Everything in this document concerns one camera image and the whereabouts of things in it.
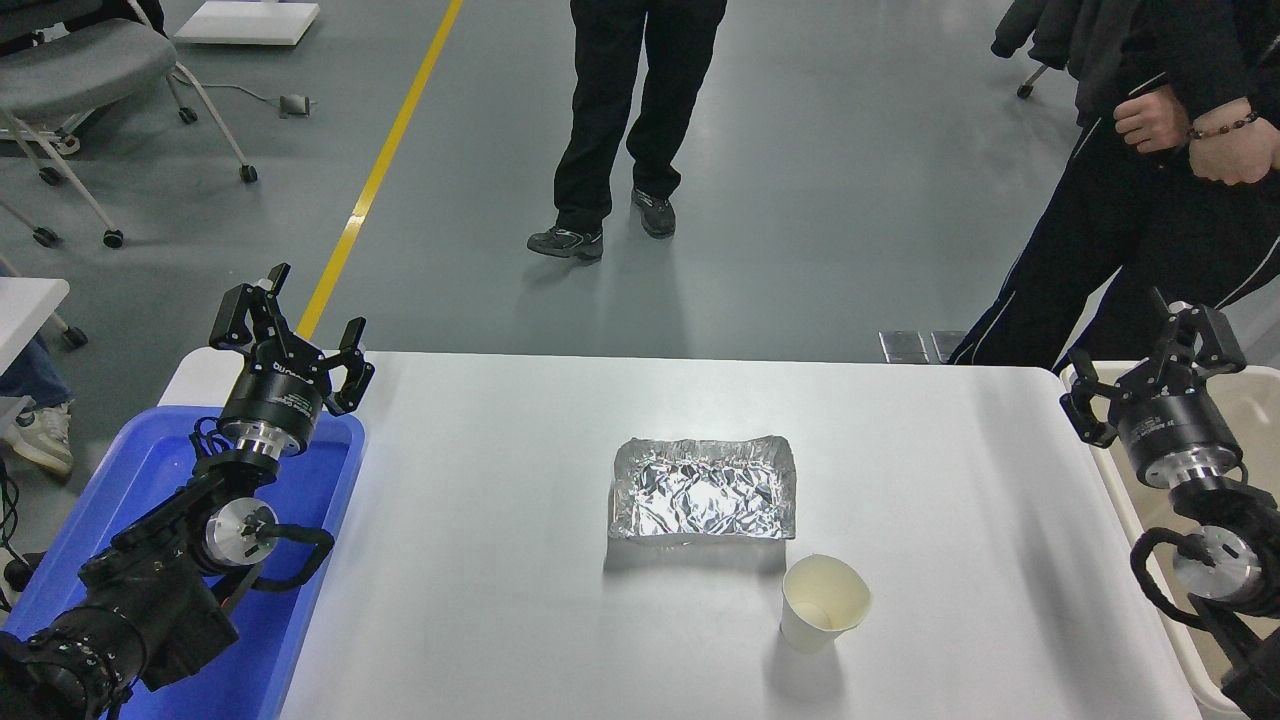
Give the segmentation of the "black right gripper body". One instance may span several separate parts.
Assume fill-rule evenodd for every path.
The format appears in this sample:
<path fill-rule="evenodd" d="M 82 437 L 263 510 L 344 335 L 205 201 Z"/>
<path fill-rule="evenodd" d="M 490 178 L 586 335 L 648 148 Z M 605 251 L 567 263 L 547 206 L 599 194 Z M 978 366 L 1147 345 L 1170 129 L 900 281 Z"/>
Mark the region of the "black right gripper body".
<path fill-rule="evenodd" d="M 1242 447 L 1204 389 L 1121 387 L 1112 425 L 1138 480 L 1199 480 L 1242 466 Z"/>

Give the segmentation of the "person's hand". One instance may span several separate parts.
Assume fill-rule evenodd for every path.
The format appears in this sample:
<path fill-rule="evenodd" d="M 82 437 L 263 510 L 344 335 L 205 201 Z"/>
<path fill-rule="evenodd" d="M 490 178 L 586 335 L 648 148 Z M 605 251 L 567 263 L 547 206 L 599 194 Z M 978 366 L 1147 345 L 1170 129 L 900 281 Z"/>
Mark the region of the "person's hand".
<path fill-rule="evenodd" d="M 1185 108 L 1167 85 L 1120 102 L 1114 120 L 1123 142 L 1142 154 L 1184 146 L 1190 128 Z"/>
<path fill-rule="evenodd" d="M 1277 158 L 1279 132 L 1266 119 L 1208 138 L 1192 140 L 1190 168 L 1201 179 L 1252 184 L 1263 179 Z"/>

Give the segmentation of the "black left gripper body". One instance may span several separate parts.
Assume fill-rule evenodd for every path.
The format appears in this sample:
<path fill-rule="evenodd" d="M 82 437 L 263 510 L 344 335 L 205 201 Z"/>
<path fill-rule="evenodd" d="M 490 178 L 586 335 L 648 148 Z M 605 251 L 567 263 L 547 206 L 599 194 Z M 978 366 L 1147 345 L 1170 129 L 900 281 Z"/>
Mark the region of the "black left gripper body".
<path fill-rule="evenodd" d="M 218 419 L 227 437 L 239 437 L 242 427 L 265 424 L 294 443 L 311 441 L 329 380 L 319 374 L 300 375 L 279 363 L 247 357 Z"/>

